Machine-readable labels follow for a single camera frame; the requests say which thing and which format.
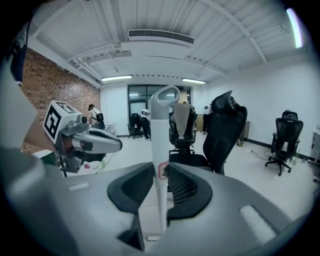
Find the fluorescent light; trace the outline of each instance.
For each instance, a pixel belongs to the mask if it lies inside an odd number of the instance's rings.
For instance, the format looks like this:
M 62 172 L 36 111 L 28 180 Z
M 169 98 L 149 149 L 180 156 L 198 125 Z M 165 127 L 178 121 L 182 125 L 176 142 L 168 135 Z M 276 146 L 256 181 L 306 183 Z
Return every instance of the fluorescent light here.
M 289 8 L 286 10 L 286 13 L 289 16 L 291 26 L 293 29 L 293 34 L 294 34 L 294 40 L 295 40 L 295 48 L 300 48 L 302 47 L 302 36 L 301 36 L 301 30 L 299 27 L 299 20 L 298 17 L 295 13 L 295 11 L 292 8 Z
M 204 81 L 198 81 L 198 80 L 193 80 L 193 79 L 186 79 L 186 78 L 183 78 L 182 81 L 184 82 L 190 82 L 190 83 L 195 83 L 195 84 L 205 84 L 206 82 Z
M 122 80 L 122 79 L 129 79 L 129 78 L 132 78 L 132 76 L 131 75 L 122 75 L 122 76 L 105 77 L 105 78 L 101 78 L 101 80 L 106 82 L 106 81 Z

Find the white ceiling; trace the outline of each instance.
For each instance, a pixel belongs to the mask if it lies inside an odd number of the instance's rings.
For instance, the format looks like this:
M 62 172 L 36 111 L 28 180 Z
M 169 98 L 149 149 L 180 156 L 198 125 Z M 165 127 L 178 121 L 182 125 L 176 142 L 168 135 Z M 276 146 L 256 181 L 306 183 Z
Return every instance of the white ceiling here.
M 136 56 L 121 44 L 134 29 L 180 33 L 194 44 L 184 59 Z M 271 0 L 56 0 L 37 10 L 29 38 L 32 49 L 96 86 L 119 75 L 210 82 L 298 52 L 285 9 Z

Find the black mesh office chair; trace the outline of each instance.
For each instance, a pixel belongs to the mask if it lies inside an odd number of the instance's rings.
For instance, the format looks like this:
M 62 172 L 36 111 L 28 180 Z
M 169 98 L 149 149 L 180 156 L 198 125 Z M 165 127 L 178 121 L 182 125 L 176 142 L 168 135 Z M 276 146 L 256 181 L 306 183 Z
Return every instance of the black mesh office chair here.
M 292 111 L 284 111 L 282 113 L 281 118 L 285 118 L 285 119 L 289 119 L 289 120 L 298 120 L 298 114 L 296 112 L 292 112 Z
M 194 130 L 194 128 L 198 115 L 195 112 L 189 112 L 183 139 L 179 139 L 176 123 L 171 120 L 172 116 L 173 113 L 169 113 L 169 141 L 172 145 L 174 145 L 175 149 L 169 150 L 169 154 L 172 152 L 187 154 L 190 154 L 192 152 L 194 154 L 195 151 L 193 149 L 190 149 L 190 146 L 196 141 L 196 131 Z
M 133 139 L 135 139 L 135 136 L 142 137 L 142 135 L 144 134 L 144 132 L 141 130 L 140 115 L 138 113 L 133 113 L 129 117 L 128 130 L 129 138 L 133 136 Z
M 287 167 L 288 173 L 291 172 L 291 168 L 285 164 L 285 161 L 292 158 L 298 147 L 299 135 L 304 127 L 304 123 L 299 120 L 290 120 L 287 118 L 277 118 L 275 120 L 276 125 L 276 141 L 273 144 L 273 151 L 275 152 L 275 157 L 269 157 L 269 160 L 273 161 L 266 162 L 264 166 L 268 164 L 278 164 L 279 165 L 279 176 L 282 174 L 282 166 Z M 288 142 L 286 152 L 282 151 L 282 148 Z
M 231 97 L 232 90 L 211 103 L 210 129 L 203 144 L 204 155 L 171 154 L 169 161 L 199 167 L 224 175 L 225 161 L 235 146 L 247 120 L 247 109 Z
M 298 120 L 298 114 L 296 112 L 292 112 L 290 110 L 286 110 L 282 113 L 282 117 L 281 118 L 285 118 L 285 119 L 288 119 L 288 120 Z M 272 134 L 273 138 L 272 138 L 272 143 L 271 143 L 271 153 L 274 152 L 274 144 L 276 142 L 276 139 L 277 139 L 277 133 L 274 132 Z

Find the air vent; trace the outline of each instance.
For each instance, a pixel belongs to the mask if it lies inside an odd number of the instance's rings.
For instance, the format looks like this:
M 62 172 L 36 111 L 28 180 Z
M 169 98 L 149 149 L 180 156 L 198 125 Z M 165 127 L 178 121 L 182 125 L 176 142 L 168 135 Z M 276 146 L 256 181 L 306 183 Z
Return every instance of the air vent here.
M 152 40 L 152 41 L 162 41 L 162 39 L 172 39 L 177 40 L 180 42 L 186 42 L 188 44 L 193 44 L 195 39 L 183 34 L 169 32 L 169 31 L 163 31 L 163 30 L 154 30 L 154 29 L 133 29 L 128 30 L 128 38 L 129 41 L 146 41 L 146 40 Z

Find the white helmet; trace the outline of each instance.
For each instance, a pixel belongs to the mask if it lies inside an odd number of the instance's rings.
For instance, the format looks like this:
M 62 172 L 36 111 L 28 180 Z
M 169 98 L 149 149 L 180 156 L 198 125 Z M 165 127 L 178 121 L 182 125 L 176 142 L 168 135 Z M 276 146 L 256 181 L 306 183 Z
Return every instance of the white helmet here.
M 144 109 L 141 110 L 141 113 L 142 113 L 142 115 L 148 116 L 148 115 L 150 115 L 150 110 L 144 108 Z
M 211 111 L 211 104 L 205 105 L 204 108 L 203 108 L 202 113 L 203 113 L 204 115 L 209 115 L 209 114 L 211 114 L 211 113 L 212 113 L 212 111 Z

